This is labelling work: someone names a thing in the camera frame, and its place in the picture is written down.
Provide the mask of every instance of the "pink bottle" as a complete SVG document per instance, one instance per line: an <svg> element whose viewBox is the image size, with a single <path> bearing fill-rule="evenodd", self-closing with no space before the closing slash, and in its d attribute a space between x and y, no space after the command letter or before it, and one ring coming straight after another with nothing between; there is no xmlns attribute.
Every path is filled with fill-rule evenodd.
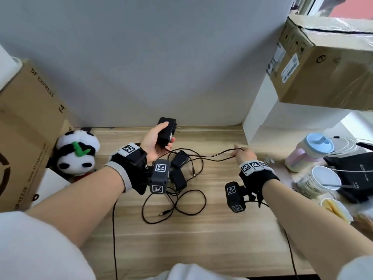
<svg viewBox="0 0 373 280"><path fill-rule="evenodd" d="M334 151L333 142L319 133L308 134L285 159L286 167L300 172Z"/></svg>

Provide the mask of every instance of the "black power adapter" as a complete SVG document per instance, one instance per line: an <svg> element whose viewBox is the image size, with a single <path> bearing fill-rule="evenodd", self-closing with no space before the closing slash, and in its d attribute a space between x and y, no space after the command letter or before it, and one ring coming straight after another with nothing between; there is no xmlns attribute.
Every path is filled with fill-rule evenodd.
<svg viewBox="0 0 373 280"><path fill-rule="evenodd" d="M164 122L168 122L168 126L158 133L157 145L161 147L167 146L171 141L172 136L176 130L176 120L171 118L162 117L158 121L158 125Z"/></svg>
<svg viewBox="0 0 373 280"><path fill-rule="evenodd" d="M189 155L180 150L171 161L171 166L175 169L180 169L188 161L188 159Z"/></svg>
<svg viewBox="0 0 373 280"><path fill-rule="evenodd" d="M173 184L175 185L175 190L177 193L181 192L186 188L187 181L184 178L183 172L181 169L174 169L170 172L170 178Z"/></svg>
<svg viewBox="0 0 373 280"><path fill-rule="evenodd" d="M156 160L153 166L152 177L150 178L150 192L164 194L167 189L167 182L170 172L170 161L165 159Z"/></svg>

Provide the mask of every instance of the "white cup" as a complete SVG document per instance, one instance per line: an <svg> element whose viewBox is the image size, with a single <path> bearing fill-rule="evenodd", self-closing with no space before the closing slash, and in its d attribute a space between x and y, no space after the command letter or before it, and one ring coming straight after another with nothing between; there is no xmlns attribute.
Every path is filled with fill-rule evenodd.
<svg viewBox="0 0 373 280"><path fill-rule="evenodd" d="M301 194L307 198L313 199L323 193L339 189L339 187L328 187L323 186L323 184L340 186L342 183L341 179L333 170L324 166L316 166L296 184Z"/></svg>

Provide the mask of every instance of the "white sleeve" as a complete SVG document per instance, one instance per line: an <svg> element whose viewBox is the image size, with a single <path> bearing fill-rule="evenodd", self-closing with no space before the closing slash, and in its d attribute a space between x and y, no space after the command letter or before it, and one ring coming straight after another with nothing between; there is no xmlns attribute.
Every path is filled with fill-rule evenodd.
<svg viewBox="0 0 373 280"><path fill-rule="evenodd" d="M373 277L373 255L361 256L343 266L337 280L371 280Z"/></svg>
<svg viewBox="0 0 373 280"><path fill-rule="evenodd" d="M0 213L4 280L95 279L81 251L53 226L23 212Z"/></svg>

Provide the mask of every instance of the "person's right hand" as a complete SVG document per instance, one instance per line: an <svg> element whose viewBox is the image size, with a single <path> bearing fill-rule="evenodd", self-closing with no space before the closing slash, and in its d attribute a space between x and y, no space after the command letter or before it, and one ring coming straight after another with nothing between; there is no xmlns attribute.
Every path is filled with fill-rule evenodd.
<svg viewBox="0 0 373 280"><path fill-rule="evenodd" d="M258 160L258 157L256 156L255 152L247 147L240 147L238 144L234 145L234 148L241 148L236 149L231 153L231 156L236 157L236 161L238 165L241 165L245 161L250 160Z"/></svg>

